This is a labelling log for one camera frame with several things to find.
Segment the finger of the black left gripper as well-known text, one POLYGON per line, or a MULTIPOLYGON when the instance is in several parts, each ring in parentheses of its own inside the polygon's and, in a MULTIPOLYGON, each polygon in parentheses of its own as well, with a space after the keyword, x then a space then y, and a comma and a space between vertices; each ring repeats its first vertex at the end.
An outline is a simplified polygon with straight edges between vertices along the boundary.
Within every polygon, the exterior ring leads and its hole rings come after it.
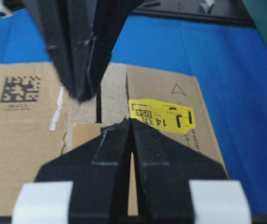
POLYGON ((111 60, 112 49, 128 15, 142 0, 88 0, 92 14, 92 47, 85 81, 84 100, 92 99, 111 60))
POLYGON ((69 33, 69 15, 66 0, 25 0, 36 26, 45 41, 58 77, 71 98, 79 102, 91 100, 95 93, 80 85, 83 78, 76 78, 69 33))

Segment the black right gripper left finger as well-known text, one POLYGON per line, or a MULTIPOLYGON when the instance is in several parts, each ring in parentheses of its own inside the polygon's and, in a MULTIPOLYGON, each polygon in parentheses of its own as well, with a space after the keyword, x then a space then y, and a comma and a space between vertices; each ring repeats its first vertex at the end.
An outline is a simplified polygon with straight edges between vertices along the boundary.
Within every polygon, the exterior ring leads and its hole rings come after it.
POLYGON ((127 215, 131 120, 41 166, 35 182, 72 181, 70 224, 116 224, 127 215))

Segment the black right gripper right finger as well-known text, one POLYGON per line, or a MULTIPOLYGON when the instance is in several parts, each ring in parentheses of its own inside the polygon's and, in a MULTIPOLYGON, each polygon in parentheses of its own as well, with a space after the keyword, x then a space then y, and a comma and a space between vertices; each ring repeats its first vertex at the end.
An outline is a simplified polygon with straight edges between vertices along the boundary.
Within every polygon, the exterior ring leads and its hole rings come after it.
POLYGON ((189 180, 228 180, 223 166, 131 120, 139 215, 148 224, 192 224, 195 213, 189 180))

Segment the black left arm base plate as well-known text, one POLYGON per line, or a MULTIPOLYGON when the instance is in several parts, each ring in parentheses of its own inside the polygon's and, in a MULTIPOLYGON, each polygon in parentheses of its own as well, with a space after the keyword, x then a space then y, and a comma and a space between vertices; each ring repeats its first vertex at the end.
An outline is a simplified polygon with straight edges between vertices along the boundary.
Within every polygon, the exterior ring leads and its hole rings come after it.
POLYGON ((146 0, 131 14, 182 21, 255 27, 241 0, 146 0))

